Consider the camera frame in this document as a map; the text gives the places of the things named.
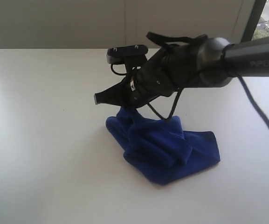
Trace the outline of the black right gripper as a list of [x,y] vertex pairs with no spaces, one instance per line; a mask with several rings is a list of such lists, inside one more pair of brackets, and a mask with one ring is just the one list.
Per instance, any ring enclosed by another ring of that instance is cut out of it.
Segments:
[[195,75],[199,46],[172,45],[161,48],[132,76],[94,94],[96,105],[140,108],[159,96],[169,97]]

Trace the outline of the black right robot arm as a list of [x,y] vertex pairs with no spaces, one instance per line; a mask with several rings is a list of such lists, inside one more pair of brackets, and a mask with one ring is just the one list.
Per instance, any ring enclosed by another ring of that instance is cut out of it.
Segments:
[[108,64],[124,65],[126,72],[121,82],[94,95],[96,104],[140,108],[185,88],[220,88],[236,76],[269,77],[269,37],[238,44],[207,35],[149,32],[147,38],[159,46],[150,58],[145,45],[107,50]]

